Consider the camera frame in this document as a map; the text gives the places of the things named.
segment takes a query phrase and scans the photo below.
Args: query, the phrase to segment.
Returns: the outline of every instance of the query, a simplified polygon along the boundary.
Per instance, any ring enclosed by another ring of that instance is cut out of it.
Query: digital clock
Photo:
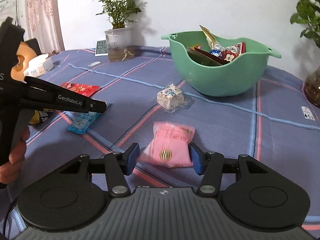
[[[97,41],[95,56],[107,56],[107,41]]]

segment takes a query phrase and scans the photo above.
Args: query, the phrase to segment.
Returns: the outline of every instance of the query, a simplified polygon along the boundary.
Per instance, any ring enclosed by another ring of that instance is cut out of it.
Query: red snack package
[[[208,58],[214,60],[215,62],[219,63],[220,65],[225,65],[225,64],[228,64],[228,62],[225,62],[224,58],[219,58],[213,54],[210,54],[209,52],[206,52],[202,49],[198,49],[198,48],[195,48],[194,49],[195,51],[201,53],[202,55],[205,55],[207,56]]]
[[[227,51],[231,51],[234,54],[243,54],[245,53],[245,42],[241,42],[241,43],[237,43],[235,45],[229,46],[227,48],[225,48],[225,50]]]
[[[138,162],[162,165],[169,168],[192,167],[188,144],[195,129],[191,126],[168,122],[155,122],[154,139],[138,158]]]
[[[231,62],[233,61],[236,57],[238,57],[239,54],[237,53],[233,53],[231,51],[228,51],[228,50],[224,50],[222,52],[222,58],[227,61],[227,62]]]
[[[77,92],[86,97],[92,96],[95,92],[97,92],[100,87],[99,86],[91,86],[91,85],[82,85],[82,84],[71,84],[71,83],[63,83],[61,87],[69,89],[73,92]]]

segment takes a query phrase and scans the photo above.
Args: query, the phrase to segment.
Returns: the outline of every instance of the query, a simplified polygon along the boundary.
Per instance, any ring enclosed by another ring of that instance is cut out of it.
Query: finger
[[[8,177],[0,177],[0,182],[3,184],[9,184],[11,182],[14,182],[15,180],[17,180],[20,173],[21,173],[21,170],[18,170],[16,173],[14,173]]]
[[[23,161],[11,164],[7,162],[0,167],[0,178],[9,177],[18,172],[22,167]]]
[[[9,162],[15,164],[24,160],[24,155],[27,150],[27,144],[24,141],[19,141],[15,148],[9,154]]]
[[[26,141],[28,140],[30,137],[30,130],[29,127],[23,132],[23,134],[21,135],[21,140],[22,141]]]

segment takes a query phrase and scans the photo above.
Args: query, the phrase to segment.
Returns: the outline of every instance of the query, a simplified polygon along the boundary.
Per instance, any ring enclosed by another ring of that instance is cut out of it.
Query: tissue box
[[[49,54],[42,54],[29,61],[29,67],[23,72],[25,76],[40,77],[53,68]]]

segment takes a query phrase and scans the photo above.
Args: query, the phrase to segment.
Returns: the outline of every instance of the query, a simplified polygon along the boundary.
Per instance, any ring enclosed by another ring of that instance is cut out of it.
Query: small label sticker
[[[95,66],[95,65],[97,65],[97,64],[99,64],[99,63],[100,63],[99,61],[93,62],[92,64],[88,65],[88,67],[93,67],[93,66]]]
[[[315,121],[315,118],[313,117],[313,114],[311,113],[311,111],[310,111],[309,108],[307,108],[307,107],[305,107],[305,106],[302,106],[301,109],[302,109],[302,111],[303,111],[303,114],[304,114],[305,119]]]

